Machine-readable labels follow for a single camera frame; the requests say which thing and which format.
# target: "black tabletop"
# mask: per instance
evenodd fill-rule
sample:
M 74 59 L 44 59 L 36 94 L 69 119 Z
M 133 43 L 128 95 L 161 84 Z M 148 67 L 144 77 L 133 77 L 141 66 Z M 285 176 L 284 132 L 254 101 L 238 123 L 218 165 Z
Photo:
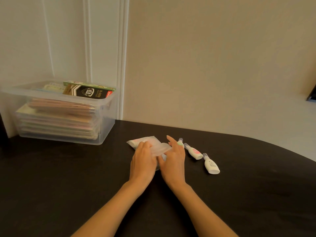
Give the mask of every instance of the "black tabletop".
M 128 180 L 128 140 L 183 138 L 219 166 L 186 153 L 185 179 L 240 237 L 316 236 L 316 162 L 236 135 L 116 121 L 100 146 L 19 136 L 0 159 L 0 236 L 70 236 Z M 116 236 L 197 236 L 160 171 Z

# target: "white bottle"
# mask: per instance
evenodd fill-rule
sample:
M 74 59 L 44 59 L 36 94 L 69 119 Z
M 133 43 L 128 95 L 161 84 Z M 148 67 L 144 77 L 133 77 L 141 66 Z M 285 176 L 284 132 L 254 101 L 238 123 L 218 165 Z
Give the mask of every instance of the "white bottle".
M 180 138 L 177 143 L 178 143 L 178 145 L 182 146 L 182 148 L 184 148 L 183 139 L 182 138 Z
M 203 158 L 205 160 L 205 168 L 210 174 L 216 175 L 220 172 L 217 164 L 215 164 L 206 153 L 203 153 Z
M 190 155 L 192 155 L 192 157 L 194 159 L 202 159 L 203 158 L 203 155 L 201 154 L 201 152 L 199 152 L 197 149 L 192 148 L 187 143 L 184 143 L 184 148 L 186 148 L 188 150 L 188 152 L 190 153 Z

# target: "left hand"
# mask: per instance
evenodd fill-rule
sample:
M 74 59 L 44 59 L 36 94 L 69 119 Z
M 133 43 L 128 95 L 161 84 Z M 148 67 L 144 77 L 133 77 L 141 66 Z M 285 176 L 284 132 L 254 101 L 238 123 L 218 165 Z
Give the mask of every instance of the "left hand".
M 148 141 L 140 142 L 131 162 L 130 183 L 136 183 L 145 190 L 153 179 L 157 167 L 156 157 L 151 156 L 150 144 Z

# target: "clear plastic storage box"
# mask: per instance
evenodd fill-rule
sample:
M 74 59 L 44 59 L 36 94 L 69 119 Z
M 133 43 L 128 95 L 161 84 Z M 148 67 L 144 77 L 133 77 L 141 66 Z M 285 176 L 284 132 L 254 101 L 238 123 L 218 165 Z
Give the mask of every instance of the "clear plastic storage box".
M 115 123 L 117 97 L 62 94 L 63 82 L 48 80 L 2 88 L 22 137 L 100 145 Z

